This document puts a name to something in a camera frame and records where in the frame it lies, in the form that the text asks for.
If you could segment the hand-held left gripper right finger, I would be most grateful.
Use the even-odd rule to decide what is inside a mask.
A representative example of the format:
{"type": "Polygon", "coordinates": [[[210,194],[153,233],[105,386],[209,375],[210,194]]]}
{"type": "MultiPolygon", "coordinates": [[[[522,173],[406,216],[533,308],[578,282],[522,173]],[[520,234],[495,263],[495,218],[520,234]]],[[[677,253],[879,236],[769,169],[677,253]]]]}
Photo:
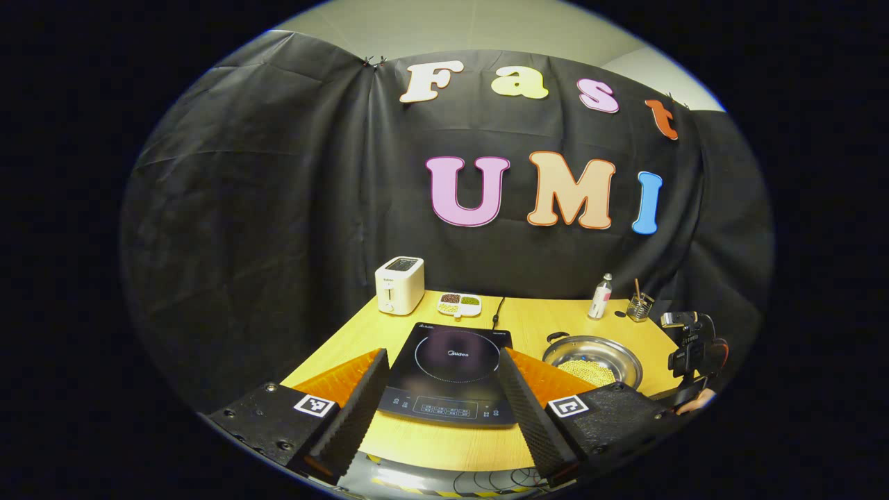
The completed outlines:
{"type": "Polygon", "coordinates": [[[511,348],[499,383],[539,474],[549,486],[610,474],[679,427],[670,409],[625,383],[600,388],[511,348]]]}

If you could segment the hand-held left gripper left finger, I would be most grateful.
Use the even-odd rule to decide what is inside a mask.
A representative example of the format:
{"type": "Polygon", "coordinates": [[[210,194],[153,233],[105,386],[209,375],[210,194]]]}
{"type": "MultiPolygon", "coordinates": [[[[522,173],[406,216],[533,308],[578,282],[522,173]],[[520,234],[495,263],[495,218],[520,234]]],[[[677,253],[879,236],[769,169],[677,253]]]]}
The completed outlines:
{"type": "Polygon", "coordinates": [[[372,349],[295,386],[264,383],[209,418],[277,465],[336,485],[372,423],[388,374],[388,352],[372,349]]]}

